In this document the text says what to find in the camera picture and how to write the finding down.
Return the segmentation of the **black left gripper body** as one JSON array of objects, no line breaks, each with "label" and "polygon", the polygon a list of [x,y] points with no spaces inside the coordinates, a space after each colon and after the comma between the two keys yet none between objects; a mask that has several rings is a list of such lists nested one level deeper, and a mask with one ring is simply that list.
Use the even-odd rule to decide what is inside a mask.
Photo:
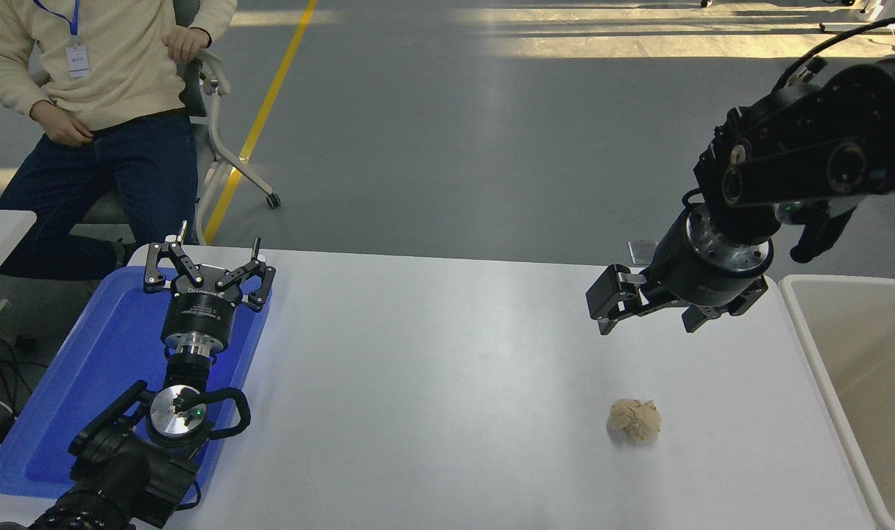
[{"label": "black left gripper body", "polygon": [[229,345],[236,318],[236,309],[244,292],[239,284],[219,289],[218,282],[225,282],[225,269],[200,264],[201,286],[192,284],[186,275],[180,275],[171,286],[171,302],[160,332],[165,345],[177,345],[188,336],[203,335],[213,345]]}]

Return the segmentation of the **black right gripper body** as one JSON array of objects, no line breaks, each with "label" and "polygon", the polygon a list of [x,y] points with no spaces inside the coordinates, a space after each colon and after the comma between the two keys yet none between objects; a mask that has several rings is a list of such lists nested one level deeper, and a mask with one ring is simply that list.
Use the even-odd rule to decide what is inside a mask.
[{"label": "black right gripper body", "polygon": [[682,212],[645,269],[645,298],[743,314],[757,299],[757,245],[724,235],[707,212]]}]

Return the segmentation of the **person's right hand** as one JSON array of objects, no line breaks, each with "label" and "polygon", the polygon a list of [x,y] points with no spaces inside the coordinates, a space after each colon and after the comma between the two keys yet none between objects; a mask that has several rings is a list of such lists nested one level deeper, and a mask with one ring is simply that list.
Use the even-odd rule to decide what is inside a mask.
[{"label": "person's right hand", "polygon": [[84,124],[60,108],[44,105],[35,115],[45,135],[56,144],[81,147],[94,140],[93,134]]}]

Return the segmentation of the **person's left hand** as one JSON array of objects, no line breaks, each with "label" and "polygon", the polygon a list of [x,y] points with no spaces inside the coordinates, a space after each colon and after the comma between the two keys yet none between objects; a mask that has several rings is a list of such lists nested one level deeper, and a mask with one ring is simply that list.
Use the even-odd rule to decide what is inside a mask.
[{"label": "person's left hand", "polygon": [[174,26],[161,38],[161,43],[170,60],[176,64],[186,64],[194,60],[199,50],[209,47],[211,37],[202,28]]}]

